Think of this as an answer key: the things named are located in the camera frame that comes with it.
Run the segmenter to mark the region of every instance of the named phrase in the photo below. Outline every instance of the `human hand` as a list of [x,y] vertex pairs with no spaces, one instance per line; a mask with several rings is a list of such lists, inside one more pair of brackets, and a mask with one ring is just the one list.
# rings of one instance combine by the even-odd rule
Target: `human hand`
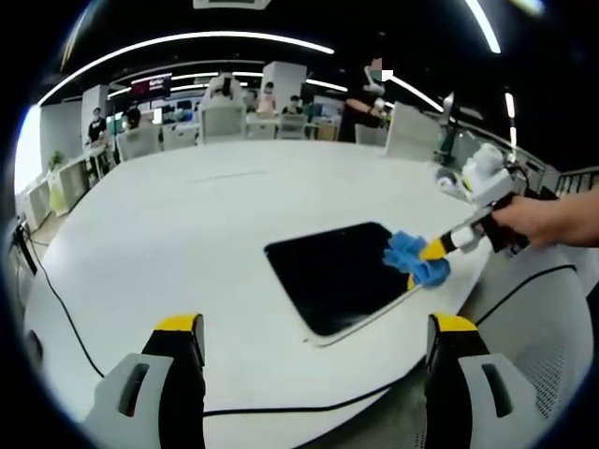
[[381,110],[379,108],[372,108],[370,110],[370,114],[374,117],[377,117],[379,119],[383,118],[383,114],[381,113]]
[[564,231],[558,202],[515,196],[509,206],[496,210],[492,216],[499,225],[526,236],[532,246],[544,247],[558,242]]

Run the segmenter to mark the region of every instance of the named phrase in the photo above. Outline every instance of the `person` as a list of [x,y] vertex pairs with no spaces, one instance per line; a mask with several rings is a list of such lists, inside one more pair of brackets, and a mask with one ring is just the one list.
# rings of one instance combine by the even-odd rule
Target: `person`
[[140,121],[141,121],[141,112],[139,112],[139,109],[131,108],[125,114],[126,130],[129,131],[131,129],[138,128]]
[[259,114],[274,114],[277,110],[276,98],[272,91],[274,90],[274,83],[272,81],[267,82],[264,85],[264,91],[258,96],[256,100],[256,112]]
[[106,119],[101,115],[102,109],[94,109],[94,118],[87,129],[87,145],[92,145],[101,140],[106,134]]
[[555,243],[599,247],[599,190],[569,195],[553,201],[516,196],[512,203],[493,212],[503,226],[542,248]]
[[372,72],[382,70],[383,60],[373,59],[360,73],[354,74],[348,86],[347,99],[339,138],[341,142],[356,142],[356,125],[363,124],[369,128],[377,128],[383,121],[383,111],[376,106],[376,100],[385,93],[383,85],[373,79]]
[[283,114],[301,115],[303,109],[300,106],[300,98],[297,95],[291,95],[289,100],[291,101],[291,104],[289,107],[285,106],[283,108]]
[[228,98],[238,103],[243,102],[241,84],[235,80],[231,72],[223,72],[210,80],[204,98],[202,98],[202,107],[209,105],[215,98]]

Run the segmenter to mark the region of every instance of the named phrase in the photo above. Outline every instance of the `curved light strip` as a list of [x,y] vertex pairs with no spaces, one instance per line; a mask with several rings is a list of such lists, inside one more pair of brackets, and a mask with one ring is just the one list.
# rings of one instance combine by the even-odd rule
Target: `curved light strip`
[[129,92],[130,90],[131,90],[130,87],[125,87],[124,89],[121,89],[120,91],[116,91],[116,92],[113,92],[112,94],[108,94],[107,99],[110,100],[114,96],[124,94],[126,92]]
[[171,92],[186,91],[187,89],[204,89],[208,84],[187,84],[185,86],[171,87]]
[[416,87],[408,84],[404,80],[400,80],[399,78],[397,78],[395,76],[391,76],[391,78],[389,78],[389,81],[393,81],[394,83],[396,83],[397,85],[399,85],[403,89],[405,89],[406,91],[410,92],[411,94],[414,94],[421,100],[424,100],[426,103],[431,105],[433,108],[437,109],[439,112],[443,112],[443,107],[440,104],[436,103],[435,101],[432,100],[432,98],[429,98],[428,96],[424,95]]
[[207,78],[207,77],[218,77],[218,72],[205,72],[205,73],[191,73],[189,75],[177,75],[176,77],[172,77],[173,81],[175,80],[185,80],[187,78]]
[[169,65],[161,65],[160,67],[151,68],[149,70],[142,70],[141,72],[129,74],[125,77],[114,80],[110,84],[118,84],[125,80],[130,80],[134,77],[139,77],[141,75],[147,75],[148,73],[154,73],[159,70],[172,70],[173,68],[178,67],[188,67],[190,65],[203,65],[203,64],[227,64],[227,63],[235,63],[235,64],[260,64],[265,65],[264,61],[252,61],[247,59],[205,59],[202,61],[188,61],[186,63],[177,63],[177,64],[169,64]]
[[161,73],[160,75],[152,75],[150,77],[140,78],[138,80],[132,80],[131,84],[137,84],[138,82],[155,80],[157,78],[167,78],[167,77],[170,77],[171,75],[172,75],[172,73]]
[[499,47],[499,42],[497,41],[497,37],[493,32],[493,28],[490,26],[489,19],[487,19],[487,15],[483,8],[478,3],[478,0],[465,0],[466,5],[472,10],[472,13],[475,15],[475,19],[478,22],[478,26],[483,31],[485,35],[485,39],[489,44],[489,48],[493,53],[500,54],[502,49]]
[[264,77],[264,74],[262,72],[233,72],[233,76],[262,78]]
[[[206,84],[186,84],[184,86],[177,86],[177,87],[171,87],[170,91],[171,92],[177,92],[177,91],[186,91],[188,89],[203,89],[205,87],[208,87],[210,84],[206,83]],[[240,82],[240,86],[241,87],[247,87],[247,82]]]
[[336,91],[347,92],[347,88],[343,86],[338,86],[337,84],[331,84],[329,82],[317,81],[317,80],[306,80],[308,84],[313,84],[314,86],[328,87],[330,89],[334,89]]
[[311,42],[306,42],[305,40],[299,40],[299,39],[294,39],[291,37],[284,37],[284,36],[277,36],[277,35],[268,35],[265,33],[251,33],[251,32],[246,32],[246,31],[202,31],[202,32],[197,32],[197,33],[185,33],[182,35],[157,37],[156,39],[144,40],[143,42],[139,42],[137,44],[129,45],[128,47],[124,47],[120,50],[113,51],[112,53],[106,54],[106,55],[102,56],[101,58],[96,59],[95,61],[92,61],[91,63],[89,63],[87,65],[84,65],[82,68],[71,73],[64,80],[60,81],[58,84],[56,84],[54,87],[52,87],[48,91],[48,93],[45,94],[37,102],[37,104],[39,106],[43,105],[46,101],[48,101],[48,99],[51,96],[53,96],[58,91],[60,91],[63,87],[65,87],[69,82],[74,80],[76,77],[87,72],[91,68],[96,67],[97,65],[107,62],[108,60],[110,60],[112,58],[116,58],[117,56],[120,56],[125,53],[129,53],[130,51],[133,51],[133,50],[139,50],[139,49],[143,49],[144,47],[150,47],[152,45],[162,44],[165,42],[173,42],[176,40],[195,39],[195,38],[200,38],[200,37],[246,37],[246,38],[251,38],[251,39],[266,39],[266,40],[274,40],[277,42],[284,42],[285,44],[298,45],[300,47],[305,47],[306,49],[322,51],[323,53],[326,53],[326,54],[333,54],[335,52],[333,49],[329,49],[329,48],[323,47],[321,45],[316,45]]

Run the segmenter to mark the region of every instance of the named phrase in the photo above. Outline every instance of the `blue cloth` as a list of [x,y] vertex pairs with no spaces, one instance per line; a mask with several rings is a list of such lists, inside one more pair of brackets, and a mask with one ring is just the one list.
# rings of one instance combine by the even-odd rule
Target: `blue cloth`
[[449,262],[441,260],[421,260],[418,256],[427,246],[422,237],[414,238],[405,232],[398,232],[389,239],[389,248],[385,250],[383,263],[402,273],[414,274],[414,283],[425,287],[441,285],[449,276]]

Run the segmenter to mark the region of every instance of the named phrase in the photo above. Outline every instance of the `white table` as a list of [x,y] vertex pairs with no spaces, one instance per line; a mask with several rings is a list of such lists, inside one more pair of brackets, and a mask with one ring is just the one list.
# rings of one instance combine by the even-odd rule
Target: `white table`
[[[138,353],[165,317],[206,322],[205,410],[323,407],[404,376],[425,354],[427,316],[457,312],[489,256],[450,257],[453,273],[347,337],[318,346],[263,249],[375,221],[432,238],[472,207],[434,187],[426,164],[314,141],[212,144],[120,164],[73,210],[44,257],[89,353],[104,372]],[[81,420],[98,376],[37,277],[25,314],[44,345],[45,376]],[[327,413],[206,418],[209,448],[295,447],[381,394]]]

